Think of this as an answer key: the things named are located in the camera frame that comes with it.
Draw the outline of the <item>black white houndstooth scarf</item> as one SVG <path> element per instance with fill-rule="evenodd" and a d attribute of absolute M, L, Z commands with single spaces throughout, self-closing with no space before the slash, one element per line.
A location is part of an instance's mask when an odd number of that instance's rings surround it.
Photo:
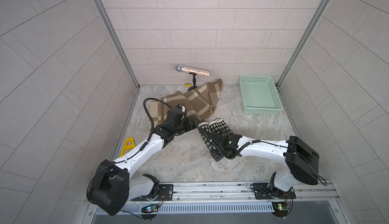
<path fill-rule="evenodd" d="M 210 145 L 210 140 L 205 137 L 204 132 L 212 133 L 213 131 L 216 131 L 217 133 L 225 136 L 226 138 L 229 138 L 233 134 L 233 132 L 229 129 L 228 125 L 222 118 L 216 118 L 209 122 L 201 122 L 198 125 L 198 131 L 210 150 L 215 149 L 215 147 Z"/>

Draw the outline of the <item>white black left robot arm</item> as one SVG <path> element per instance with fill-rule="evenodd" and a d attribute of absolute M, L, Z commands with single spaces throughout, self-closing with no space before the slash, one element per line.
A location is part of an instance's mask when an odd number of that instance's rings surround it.
<path fill-rule="evenodd" d="M 129 200 L 138 197 L 154 200 L 159 194 L 159 180 L 150 174 L 135 179 L 132 176 L 176 136 L 196 129 L 199 123 L 194 116 L 187 116 L 183 107 L 171 108 L 164 123 L 153 125 L 140 145 L 114 161 L 104 160 L 99 164 L 88 185 L 87 200 L 109 215 L 116 215 Z"/>

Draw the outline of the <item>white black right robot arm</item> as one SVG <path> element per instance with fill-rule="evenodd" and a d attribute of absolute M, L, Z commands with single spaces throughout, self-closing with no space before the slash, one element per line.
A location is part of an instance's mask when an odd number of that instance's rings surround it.
<path fill-rule="evenodd" d="M 212 157 L 233 160 L 236 157 L 260 157 L 287 165 L 287 169 L 274 172 L 266 185 L 254 183 L 251 189 L 263 198 L 293 199 L 292 189 L 299 183 L 317 185 L 326 182 L 318 173 L 319 154 L 296 136 L 283 141 L 251 139 L 239 134 L 227 138 L 218 131 L 199 130 L 210 148 Z"/>

